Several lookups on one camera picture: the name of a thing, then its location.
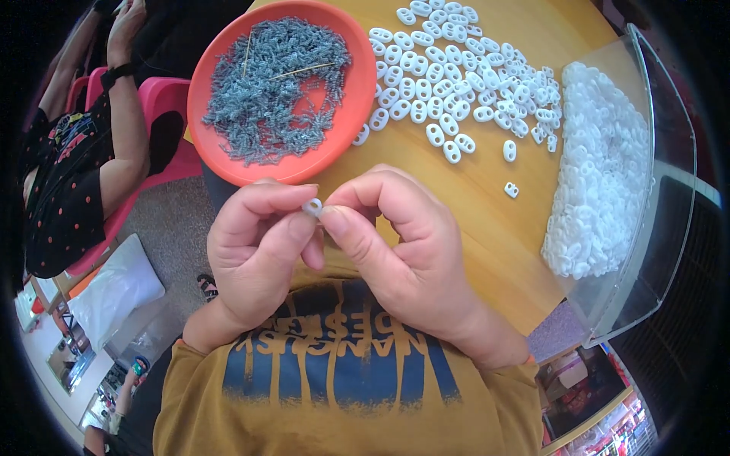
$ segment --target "white plastic bag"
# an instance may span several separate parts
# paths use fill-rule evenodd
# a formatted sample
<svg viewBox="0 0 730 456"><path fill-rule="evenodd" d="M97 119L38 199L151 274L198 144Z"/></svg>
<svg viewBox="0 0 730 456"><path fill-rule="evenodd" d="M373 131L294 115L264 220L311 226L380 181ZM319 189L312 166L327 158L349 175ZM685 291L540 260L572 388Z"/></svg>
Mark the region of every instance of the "white plastic bag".
<svg viewBox="0 0 730 456"><path fill-rule="evenodd" d="M165 294L136 234L109 257L89 285L69 301L69 309L83 328L94 352L121 327L129 314Z"/></svg>

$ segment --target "orange plastic tray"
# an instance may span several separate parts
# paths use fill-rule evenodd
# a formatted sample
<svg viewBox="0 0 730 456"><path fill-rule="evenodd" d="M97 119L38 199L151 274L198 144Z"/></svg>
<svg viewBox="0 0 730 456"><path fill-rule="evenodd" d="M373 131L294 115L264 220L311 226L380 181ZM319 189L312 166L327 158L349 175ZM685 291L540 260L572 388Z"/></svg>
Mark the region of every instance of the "orange plastic tray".
<svg viewBox="0 0 730 456"><path fill-rule="evenodd" d="M342 35L353 57L352 65L345 70L345 96L342 106L335 109L332 129L325 131L326 139L318 149L310 149L300 158L288 155L277 165L251 164L245 167L243 161L228 158L219 145L228 146L225 138L218 136L212 127L206 127L201 121L207 114L210 100L210 75L218 62L216 55L226 53L228 46L239 36L248 34L251 27L261 21L285 16L328 26ZM286 184L296 184L324 170L350 146L370 112L376 81L375 56L369 38L346 12L309 0L285 0L256 8L223 29L210 43L195 68L188 92L188 125L193 144L203 161L218 176L234 185L243 186L262 177L274 177ZM323 88L311 90L310 98L315 103L321 102L324 99Z"/></svg>

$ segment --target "pile of white plastic pieces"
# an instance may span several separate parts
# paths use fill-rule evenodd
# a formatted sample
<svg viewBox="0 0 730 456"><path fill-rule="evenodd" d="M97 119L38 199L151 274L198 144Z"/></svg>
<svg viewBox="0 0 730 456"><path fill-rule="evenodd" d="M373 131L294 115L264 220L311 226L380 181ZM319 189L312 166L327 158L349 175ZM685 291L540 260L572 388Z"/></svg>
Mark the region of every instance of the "pile of white plastic pieces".
<svg viewBox="0 0 730 456"><path fill-rule="evenodd" d="M494 120L518 138L531 134L537 144L547 139L548 150L555 152L558 137L553 132L560 128L563 114L552 69L537 70L510 43L500 45L483 36L475 25L479 16L474 8L455 1L412 1L410 8L398 8L396 15L406 26L414 26L417 16L427 20L422 30L411 33L377 27L370 31L373 52L382 58L377 62L382 84L375 92L380 107L353 144L362 145L371 130L382 130L390 120L410 115L414 123L433 121L425 128L429 141L443 149L450 163L457 163L461 153L476 149L474 140L459 133L458 123L471 114L477 122ZM452 43L440 49L435 46L439 38ZM532 130L524 120L527 115L538 121ZM516 148L508 152L505 145L505 159L510 156L508 161L513 161L516 153ZM517 188L509 185L505 191L514 198Z"/></svg>
<svg viewBox="0 0 730 456"><path fill-rule="evenodd" d="M565 145L542 256L557 275L599 277L629 254L650 191L648 126L596 68L571 63L563 85Z"/></svg>

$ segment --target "yellow table surface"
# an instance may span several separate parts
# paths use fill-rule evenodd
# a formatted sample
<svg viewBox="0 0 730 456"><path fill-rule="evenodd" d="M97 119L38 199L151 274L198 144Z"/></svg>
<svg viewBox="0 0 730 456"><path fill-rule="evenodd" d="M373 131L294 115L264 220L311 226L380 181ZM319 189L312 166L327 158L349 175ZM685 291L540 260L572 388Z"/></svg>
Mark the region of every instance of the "yellow table surface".
<svg viewBox="0 0 730 456"><path fill-rule="evenodd" d="M256 0L251 9L272 3ZM420 30L423 18L405 26L396 9L406 0L328 0L351 14L365 32L383 27L392 32ZM617 39L615 32L589 0L471 0L477 24L497 42L509 42L522 51L528 64L555 70L560 81L563 66ZM438 39L436 46L455 44ZM421 46L416 52L424 54ZM526 119L530 128L533 116ZM565 290L544 264L539 251L557 187L558 152L549 153L531 136L516 138L494 122L477 123L470 115L459 123L460 132L477 144L476 152L463 154L452 165L440 148L426 138L429 121L416 125L407 117L391 120L382 131L371 131L365 145L352 146L342 157L308 182L320 184L324 199L343 182L378 163L388 163L411 173L428 185L447 204L461 226L466 273L482 298L501 312L522 334L534 330L565 296ZM517 144L517 159L506 162L502 145ZM520 189L512 199L504 192L507 182ZM398 236L390 225L378 223L378 231L391 243Z"/></svg>

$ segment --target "pink plastic chair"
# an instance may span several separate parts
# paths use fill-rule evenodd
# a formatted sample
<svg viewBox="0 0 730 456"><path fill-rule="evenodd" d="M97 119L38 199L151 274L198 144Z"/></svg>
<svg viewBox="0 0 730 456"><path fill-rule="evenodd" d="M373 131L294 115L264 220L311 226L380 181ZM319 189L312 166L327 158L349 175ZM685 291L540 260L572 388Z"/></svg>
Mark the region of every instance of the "pink plastic chair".
<svg viewBox="0 0 730 456"><path fill-rule="evenodd" d="M99 68L91 73L87 89L86 109L91 107L103 91L101 89L100 78L104 71L106 69ZM168 111L179 112L182 115L182 130L184 131L187 128L189 86L189 80L173 77L151 77L142 83L142 87L139 88L137 94L139 100L142 102L142 112L145 114L145 124L148 133L152 131L152 122L161 114ZM119 232L122 224L124 224L124 220L127 219L129 212L132 210L140 191L145 188L154 187L155 185L164 184L165 182L171 182L185 177L200 176L201 174L203 174L203 170L195 147L190 142L181 138L177 145L177 151L165 170L160 174L145 179L142 186L132 193L127 198L127 201L107 218L107 221L104 223L104 233L107 238L101 244L87 250L80 260L66 269L66 272L73 276L82 274L91 268L94 262L101 257L109 244L111 244L114 236Z"/></svg>

